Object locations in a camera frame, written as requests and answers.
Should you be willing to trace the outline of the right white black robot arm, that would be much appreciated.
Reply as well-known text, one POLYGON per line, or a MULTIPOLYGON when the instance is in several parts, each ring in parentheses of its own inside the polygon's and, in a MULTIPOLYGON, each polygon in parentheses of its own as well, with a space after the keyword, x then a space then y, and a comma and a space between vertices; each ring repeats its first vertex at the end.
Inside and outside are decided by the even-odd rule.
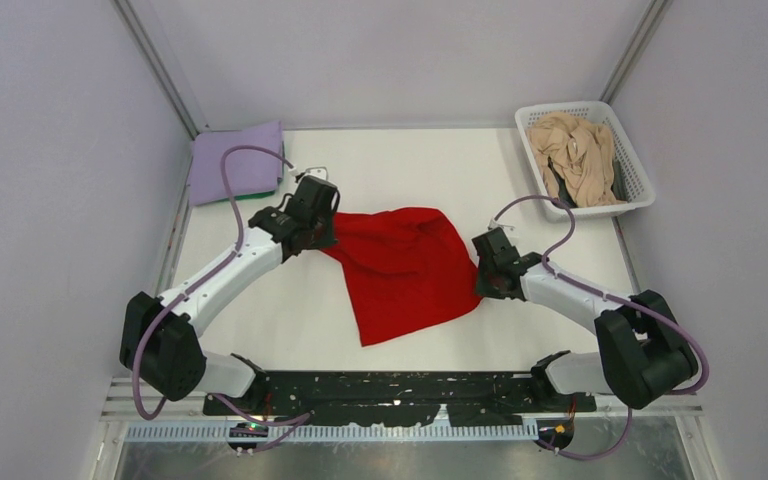
POLYGON ((699 374, 700 362, 689 340, 676 331, 660 294, 614 294, 539 253, 520 253, 500 227, 474 237, 472 244, 480 297, 546 307, 597 340, 594 352, 560 351, 531 368, 531 397, 540 408, 556 410, 570 395, 588 393, 613 395, 643 409, 699 374))

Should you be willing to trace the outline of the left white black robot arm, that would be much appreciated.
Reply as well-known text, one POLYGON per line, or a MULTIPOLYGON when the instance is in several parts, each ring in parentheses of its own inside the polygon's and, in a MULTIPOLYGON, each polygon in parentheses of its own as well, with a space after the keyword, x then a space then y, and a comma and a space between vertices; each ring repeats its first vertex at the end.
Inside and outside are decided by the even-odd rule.
POLYGON ((244 414, 267 398, 262 374, 238 355, 201 347, 200 338, 218 315, 262 276, 308 250, 336 244, 334 219, 340 193, 331 182, 305 174, 278 206, 245 220, 237 206, 235 241, 194 276, 157 296, 140 292, 127 306, 120 362, 131 372, 133 398, 147 384, 162 401, 192 392, 228 397, 244 414))

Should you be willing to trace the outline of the red t shirt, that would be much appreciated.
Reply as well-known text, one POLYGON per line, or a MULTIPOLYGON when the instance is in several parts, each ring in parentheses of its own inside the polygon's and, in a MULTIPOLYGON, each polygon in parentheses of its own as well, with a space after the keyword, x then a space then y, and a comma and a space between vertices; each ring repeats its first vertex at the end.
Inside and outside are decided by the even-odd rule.
POLYGON ((449 218, 428 207, 342 213, 337 244, 363 347, 462 317, 477 308, 478 269, 449 218))

